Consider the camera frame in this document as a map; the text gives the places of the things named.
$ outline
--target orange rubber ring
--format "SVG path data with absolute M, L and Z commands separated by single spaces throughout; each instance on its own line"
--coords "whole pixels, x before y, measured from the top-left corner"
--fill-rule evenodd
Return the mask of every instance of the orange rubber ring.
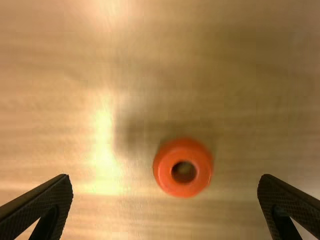
M 181 161 L 190 162 L 196 171 L 187 183 L 173 177 L 173 167 Z M 210 183 L 213 174 L 213 156 L 204 145 L 191 138 L 179 138 L 166 143 L 153 161 L 153 174 L 158 185 L 168 194 L 189 198 L 197 195 Z

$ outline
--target wooden surface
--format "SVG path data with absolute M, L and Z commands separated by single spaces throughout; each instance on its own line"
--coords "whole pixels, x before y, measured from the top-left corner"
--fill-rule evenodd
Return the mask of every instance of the wooden surface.
M 63 240 L 270 240 L 262 174 L 320 198 L 319 13 L 315 0 L 0 1 L 0 205 L 67 173 Z M 176 136 L 216 157 L 191 199 L 152 174 Z

